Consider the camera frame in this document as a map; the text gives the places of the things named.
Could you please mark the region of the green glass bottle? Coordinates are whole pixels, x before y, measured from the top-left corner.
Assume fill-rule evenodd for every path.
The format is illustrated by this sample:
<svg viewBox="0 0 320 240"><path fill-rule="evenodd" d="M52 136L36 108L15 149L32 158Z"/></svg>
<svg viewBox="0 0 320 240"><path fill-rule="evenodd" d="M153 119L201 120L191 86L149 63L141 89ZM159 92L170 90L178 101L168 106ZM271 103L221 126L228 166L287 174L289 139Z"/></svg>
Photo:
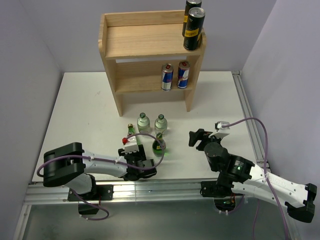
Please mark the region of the green glass bottle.
<svg viewBox="0 0 320 240"><path fill-rule="evenodd" d="M132 136L132 135L135 135L135 134L136 134L134 125L133 125L132 123L129 123L129 124L127 125L127 128L128 128L127 136ZM135 139L137 145L139 145L139 144L140 144L139 138L138 138L137 136L130 138L130 140L134 140L134 139Z"/></svg>
<svg viewBox="0 0 320 240"><path fill-rule="evenodd" d="M152 151L155 156L161 157L166 150L166 142L163 139L163 134L160 132L155 137L156 140L152 143Z"/></svg>

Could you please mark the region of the Red Bull can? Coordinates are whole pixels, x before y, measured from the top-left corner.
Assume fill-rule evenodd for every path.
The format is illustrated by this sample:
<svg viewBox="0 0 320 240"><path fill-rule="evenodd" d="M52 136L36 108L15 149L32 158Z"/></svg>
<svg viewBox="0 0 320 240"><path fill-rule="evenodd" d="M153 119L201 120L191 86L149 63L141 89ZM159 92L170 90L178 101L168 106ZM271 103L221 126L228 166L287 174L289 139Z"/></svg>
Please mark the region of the Red Bull can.
<svg viewBox="0 0 320 240"><path fill-rule="evenodd" d="M177 87L179 89L185 89L188 85L190 71L190 63L187 60L179 62L177 71Z"/></svg>
<svg viewBox="0 0 320 240"><path fill-rule="evenodd" d="M170 91L172 88L174 68L170 63L165 63L161 67L161 89Z"/></svg>

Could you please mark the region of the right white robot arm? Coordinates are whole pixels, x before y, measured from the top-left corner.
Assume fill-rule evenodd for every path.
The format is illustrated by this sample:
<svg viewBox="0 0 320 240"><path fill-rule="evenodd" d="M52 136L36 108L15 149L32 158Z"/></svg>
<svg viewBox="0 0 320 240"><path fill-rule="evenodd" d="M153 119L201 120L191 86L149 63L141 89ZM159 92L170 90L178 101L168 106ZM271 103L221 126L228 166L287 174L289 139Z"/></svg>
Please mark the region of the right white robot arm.
<svg viewBox="0 0 320 240"><path fill-rule="evenodd" d="M221 145L223 135L200 128L189 132L190 147L203 151L217 180L201 182L203 197L224 198L232 194L255 197L286 208L290 217L311 223L315 215L317 186L298 184L264 171L256 163L228 152Z"/></svg>

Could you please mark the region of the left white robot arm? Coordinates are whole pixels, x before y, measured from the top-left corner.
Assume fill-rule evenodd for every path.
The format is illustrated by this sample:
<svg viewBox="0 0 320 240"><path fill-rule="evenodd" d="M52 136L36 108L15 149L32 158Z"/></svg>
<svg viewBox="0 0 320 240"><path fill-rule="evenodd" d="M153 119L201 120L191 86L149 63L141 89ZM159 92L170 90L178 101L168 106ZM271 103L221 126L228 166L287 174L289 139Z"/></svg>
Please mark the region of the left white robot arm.
<svg viewBox="0 0 320 240"><path fill-rule="evenodd" d="M94 174L138 181L157 174L153 159L147 159L143 145L118 149L118 157L103 156L73 142L48 151L43 156L43 185L66 186L86 200L99 194Z"/></svg>

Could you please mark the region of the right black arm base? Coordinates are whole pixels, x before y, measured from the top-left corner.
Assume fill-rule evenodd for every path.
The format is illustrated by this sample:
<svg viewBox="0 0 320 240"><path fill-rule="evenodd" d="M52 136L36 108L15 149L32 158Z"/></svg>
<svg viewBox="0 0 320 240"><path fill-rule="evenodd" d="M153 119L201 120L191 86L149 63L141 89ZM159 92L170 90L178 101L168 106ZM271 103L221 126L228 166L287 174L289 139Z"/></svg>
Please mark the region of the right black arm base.
<svg viewBox="0 0 320 240"><path fill-rule="evenodd" d="M245 203L243 194L219 186L216 180L201 181L199 193L203 198L213 198L214 210L219 215L228 216L235 213Z"/></svg>

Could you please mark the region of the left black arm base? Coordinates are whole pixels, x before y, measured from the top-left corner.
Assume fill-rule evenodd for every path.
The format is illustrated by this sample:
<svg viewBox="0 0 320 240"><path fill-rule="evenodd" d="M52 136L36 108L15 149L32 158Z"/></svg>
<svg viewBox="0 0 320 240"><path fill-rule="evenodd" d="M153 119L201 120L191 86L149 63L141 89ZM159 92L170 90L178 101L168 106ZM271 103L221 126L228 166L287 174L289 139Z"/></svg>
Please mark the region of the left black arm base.
<svg viewBox="0 0 320 240"><path fill-rule="evenodd" d="M98 204L95 206L100 205L101 201L111 201L113 199L114 193L114 186L112 184L104 184L104 185L97 185L95 192L88 192L85 194L80 194L79 196L87 201L98 201ZM93 216L98 213L98 209L96 207L92 207L84 203L83 201L79 200L77 196L69 190L68 202L78 202L78 213L85 216Z"/></svg>

